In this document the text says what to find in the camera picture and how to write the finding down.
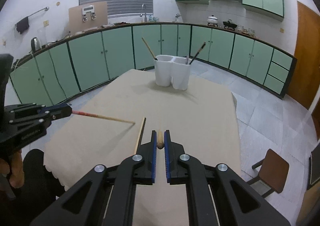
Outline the left hand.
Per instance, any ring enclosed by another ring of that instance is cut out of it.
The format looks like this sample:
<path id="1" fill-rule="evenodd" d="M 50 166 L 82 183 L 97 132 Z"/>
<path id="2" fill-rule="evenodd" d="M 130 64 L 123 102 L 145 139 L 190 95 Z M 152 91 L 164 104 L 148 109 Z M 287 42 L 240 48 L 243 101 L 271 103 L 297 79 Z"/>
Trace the left hand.
<path id="1" fill-rule="evenodd" d="M 13 188 L 21 188 L 24 184 L 24 171 L 23 171 L 23 159 L 22 150 L 17 151 L 12 155 L 10 164 L 0 159 L 1 161 L 1 174 L 9 174 L 9 183 Z"/>

